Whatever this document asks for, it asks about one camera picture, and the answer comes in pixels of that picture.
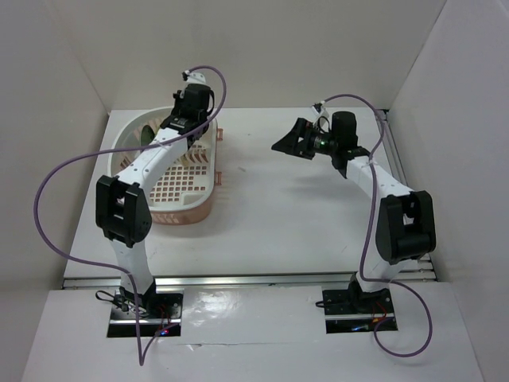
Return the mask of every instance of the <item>green object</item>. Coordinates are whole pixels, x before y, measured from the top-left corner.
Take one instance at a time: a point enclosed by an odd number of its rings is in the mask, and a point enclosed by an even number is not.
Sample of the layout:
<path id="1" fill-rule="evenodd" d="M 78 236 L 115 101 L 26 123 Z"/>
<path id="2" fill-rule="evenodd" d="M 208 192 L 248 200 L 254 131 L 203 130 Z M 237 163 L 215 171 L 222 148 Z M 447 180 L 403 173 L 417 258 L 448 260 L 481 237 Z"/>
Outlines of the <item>green object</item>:
<path id="1" fill-rule="evenodd" d="M 153 132 L 152 127 L 145 125 L 142 128 L 142 135 L 140 136 L 140 144 L 142 146 L 148 146 L 153 139 L 156 138 L 156 133 Z"/>

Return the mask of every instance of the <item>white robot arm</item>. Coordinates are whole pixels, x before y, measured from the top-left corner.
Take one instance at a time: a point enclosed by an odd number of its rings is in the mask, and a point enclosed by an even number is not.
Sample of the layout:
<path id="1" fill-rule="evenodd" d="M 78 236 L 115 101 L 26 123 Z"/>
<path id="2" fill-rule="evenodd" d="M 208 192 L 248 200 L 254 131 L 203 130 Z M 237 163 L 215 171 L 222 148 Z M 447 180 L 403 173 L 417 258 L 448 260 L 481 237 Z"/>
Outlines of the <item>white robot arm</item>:
<path id="1" fill-rule="evenodd" d="M 313 159 L 315 154 L 329 155 L 334 168 L 371 197 L 373 178 L 369 151 L 358 145 L 355 115 L 347 111 L 334 113 L 329 130 L 324 131 L 321 119 L 328 115 L 327 111 L 321 104 L 314 105 L 312 110 L 316 117 L 314 123 L 297 119 L 290 133 L 276 142 L 272 150 L 306 159 Z M 365 282 L 357 272 L 351 281 L 353 288 L 349 290 L 356 290 L 359 299 L 379 294 L 411 259 L 420 259 L 436 246 L 431 196 L 426 191 L 414 192 L 375 161 L 373 164 L 377 177 L 375 216 L 378 219 L 372 230 L 364 275 L 367 279 L 385 282 Z"/>
<path id="2" fill-rule="evenodd" d="M 123 171 L 114 177 L 103 175 L 96 186 L 95 221 L 109 239 L 120 267 L 127 269 L 136 282 L 142 307 L 147 308 L 155 294 L 155 282 L 147 263 L 145 238 L 152 226 L 148 195 L 161 175 L 208 129 L 200 129 L 187 138 L 181 135 L 206 123 L 212 113 L 210 100 L 214 92 L 199 72 L 185 72 L 187 86 L 173 95 L 175 104 L 155 138 L 156 146 L 142 151 Z M 122 274 L 121 295 L 134 301 L 134 289 Z"/>

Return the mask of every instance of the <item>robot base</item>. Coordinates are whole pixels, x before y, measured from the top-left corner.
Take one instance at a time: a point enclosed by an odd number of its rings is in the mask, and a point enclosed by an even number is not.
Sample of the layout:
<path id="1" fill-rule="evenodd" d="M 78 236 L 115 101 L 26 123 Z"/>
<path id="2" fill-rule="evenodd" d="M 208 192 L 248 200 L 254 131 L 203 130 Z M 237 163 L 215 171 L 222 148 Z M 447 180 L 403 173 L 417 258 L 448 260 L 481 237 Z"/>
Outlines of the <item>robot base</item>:
<path id="1" fill-rule="evenodd" d="M 324 309 L 327 333 L 372 332 L 382 320 L 378 331 L 398 330 L 388 289 L 362 292 L 353 279 L 348 289 L 323 290 L 322 295 L 316 305 Z"/>
<path id="2" fill-rule="evenodd" d="M 179 292 L 151 294 L 147 310 L 140 310 L 142 337 L 152 337 L 158 330 L 170 324 L 176 325 L 167 329 L 161 336 L 179 337 L 181 335 L 183 297 L 184 295 Z M 132 303 L 124 305 L 122 309 L 113 305 L 107 337 L 136 337 L 134 323 L 134 306 Z"/>

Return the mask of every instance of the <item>cable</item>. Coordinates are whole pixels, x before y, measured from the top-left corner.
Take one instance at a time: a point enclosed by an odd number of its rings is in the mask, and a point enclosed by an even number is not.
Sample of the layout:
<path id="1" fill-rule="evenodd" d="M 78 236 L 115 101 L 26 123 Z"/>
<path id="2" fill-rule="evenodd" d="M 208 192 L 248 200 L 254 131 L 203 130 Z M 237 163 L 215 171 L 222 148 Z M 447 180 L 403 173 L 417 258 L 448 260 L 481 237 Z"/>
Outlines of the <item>cable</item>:
<path id="1" fill-rule="evenodd" d="M 373 149 L 371 150 L 369 157 L 368 157 L 369 158 L 369 167 L 371 169 L 371 176 L 373 177 L 373 191 L 372 191 L 372 195 L 371 195 L 371 211 L 370 211 L 370 215 L 369 215 L 369 222 L 367 225 L 366 238 L 364 240 L 362 255 L 360 256 L 359 276 L 363 281 L 366 281 L 369 283 L 390 283 L 390 284 L 398 285 L 400 287 L 407 289 L 410 293 L 412 293 L 415 297 L 418 298 L 419 302 L 422 304 L 422 307 L 426 311 L 426 317 L 428 318 L 428 325 L 429 325 L 428 337 L 426 338 L 424 345 L 420 349 L 416 350 L 415 352 L 396 353 L 396 352 L 393 352 L 392 350 L 389 350 L 387 347 L 385 347 L 385 345 L 382 344 L 382 342 L 380 342 L 379 336 L 378 336 L 378 329 L 379 329 L 380 325 L 382 325 L 387 320 L 390 320 L 390 318 L 386 318 L 385 320 L 380 321 L 373 329 L 373 334 L 375 335 L 375 341 L 380 346 L 380 348 L 382 348 L 383 351 L 385 351 L 386 353 L 389 353 L 391 356 L 400 357 L 400 358 L 415 357 L 426 350 L 429 343 L 431 342 L 431 337 L 433 336 L 433 320 L 431 319 L 431 313 L 429 312 L 429 308 L 428 308 L 427 304 L 425 303 L 424 299 L 414 289 L 410 288 L 406 284 L 403 284 L 399 281 L 385 280 L 385 279 L 370 279 L 364 275 L 364 264 L 366 263 L 367 249 L 369 248 L 371 232 L 373 231 L 373 224 L 375 222 L 375 210 L 376 210 L 377 182 L 376 182 L 376 170 L 375 170 L 375 166 L 373 166 L 373 155 L 375 154 L 375 152 L 377 151 L 377 149 L 380 147 L 380 145 L 383 142 L 383 138 L 386 133 L 385 132 L 386 125 L 385 125 L 385 122 L 383 121 L 382 117 L 380 116 L 379 111 L 376 110 L 375 107 L 373 105 L 371 105 L 367 100 L 365 100 L 362 97 L 359 97 L 358 95 L 355 95 L 355 94 L 333 95 L 332 97 L 328 97 L 327 99 L 325 99 L 323 101 L 323 104 L 330 102 L 334 99 L 338 99 L 338 98 L 353 98 L 353 99 L 358 99 L 359 101 L 363 102 L 366 106 L 368 106 L 371 109 L 371 111 L 373 111 L 373 114 L 375 114 L 376 122 L 379 125 L 379 130 L 380 130 L 380 138 L 379 138 L 378 142 L 375 144 L 375 146 L 373 147 Z"/>
<path id="2" fill-rule="evenodd" d="M 53 177 L 53 175 L 55 175 L 55 173 L 57 173 L 58 171 L 63 169 L 65 166 L 70 165 L 71 163 L 78 162 L 85 158 L 92 158 L 92 157 L 96 157 L 96 156 L 103 155 L 103 154 L 155 149 L 155 148 L 158 148 L 159 146 L 170 145 L 171 143 L 174 143 L 180 139 L 187 138 L 189 135 L 195 134 L 197 131 L 203 130 L 212 120 L 214 120 L 214 118 L 220 113 L 221 109 L 223 108 L 224 101 L 226 100 L 227 86 L 226 86 L 226 80 L 224 79 L 223 73 L 221 73 L 218 69 L 214 68 L 213 66 L 209 66 L 209 65 L 196 66 L 194 68 L 189 69 L 189 71 L 195 72 L 196 70 L 201 70 L 201 69 L 212 70 L 213 72 L 215 72 L 217 74 L 217 76 L 221 79 L 221 83 L 223 85 L 223 94 L 221 96 L 220 104 L 218 105 L 216 111 L 214 113 L 212 113 L 212 115 L 205 122 L 203 122 L 201 125 L 199 125 L 196 129 L 193 129 L 192 131 L 190 131 L 186 134 L 183 134 L 177 138 L 165 141 L 162 144 L 158 143 L 158 144 L 153 144 L 153 145 L 148 145 L 148 146 L 129 147 L 126 149 L 120 148 L 120 149 L 102 150 L 102 151 L 96 151 L 96 152 L 88 153 L 88 154 L 81 154 L 74 158 L 68 159 L 67 161 L 60 163 L 57 167 L 55 167 L 53 170 L 51 170 L 48 173 L 48 175 L 46 175 L 45 179 L 42 181 L 41 185 L 39 186 L 39 189 L 37 190 L 35 199 L 33 201 L 33 219 L 35 221 L 35 226 L 37 228 L 37 231 L 39 232 L 39 235 L 41 236 L 43 241 L 46 243 L 46 245 L 48 245 L 48 247 L 50 247 L 55 253 L 57 253 L 58 255 L 62 256 L 63 258 L 65 258 L 67 260 L 76 261 L 77 263 L 93 265 L 93 266 L 97 266 L 97 267 L 105 267 L 105 268 L 115 269 L 116 271 L 121 271 L 122 273 L 125 273 L 127 275 L 127 277 L 129 278 L 130 283 L 133 286 L 134 306 L 135 306 L 134 315 L 135 315 L 135 319 L 136 319 L 135 320 L 136 321 L 136 325 L 135 325 L 136 342 L 137 342 L 137 346 L 138 346 L 138 361 L 139 361 L 140 366 L 143 366 L 143 364 L 145 363 L 146 352 L 149 349 L 150 345 L 152 344 L 153 340 L 155 340 L 156 337 L 159 337 L 161 335 L 161 331 L 167 330 L 176 324 L 168 325 L 165 328 L 163 328 L 162 330 L 158 330 L 154 334 L 154 336 L 150 339 L 150 341 L 146 345 L 145 349 L 142 350 L 142 336 L 141 336 L 141 330 L 140 330 L 140 313 L 139 313 L 140 302 L 139 302 L 139 297 L 138 297 L 138 289 L 136 288 L 136 283 L 134 282 L 134 277 L 132 276 L 132 274 L 127 269 L 119 267 L 118 265 L 80 259 L 80 258 L 71 256 L 71 255 L 65 253 L 64 251 L 62 251 L 61 249 L 59 249 L 46 236 L 45 231 L 42 229 L 41 220 L 39 218 L 39 202 L 41 200 L 42 192 L 44 191 L 46 185 L 48 184 L 49 180 Z"/>

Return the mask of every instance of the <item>white basket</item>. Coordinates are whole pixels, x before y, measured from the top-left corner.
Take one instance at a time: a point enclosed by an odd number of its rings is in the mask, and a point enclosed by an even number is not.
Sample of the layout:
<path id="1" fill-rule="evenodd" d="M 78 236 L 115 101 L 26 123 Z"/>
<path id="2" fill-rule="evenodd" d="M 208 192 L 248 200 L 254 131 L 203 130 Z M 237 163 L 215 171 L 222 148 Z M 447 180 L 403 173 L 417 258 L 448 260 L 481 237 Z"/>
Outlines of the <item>white basket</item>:
<path id="1" fill-rule="evenodd" d="M 142 128 L 150 125 L 157 133 L 170 112 L 171 107 L 161 107 L 136 117 L 119 132 L 113 147 L 140 146 Z M 212 121 L 207 133 L 161 176 L 150 192 L 149 207 L 155 223 L 192 224 L 208 216 L 214 186 L 221 183 L 221 173 L 216 172 L 216 141 L 222 140 L 222 133 L 216 121 Z M 139 154 L 139 151 L 110 154 L 108 174 L 115 176 Z"/>

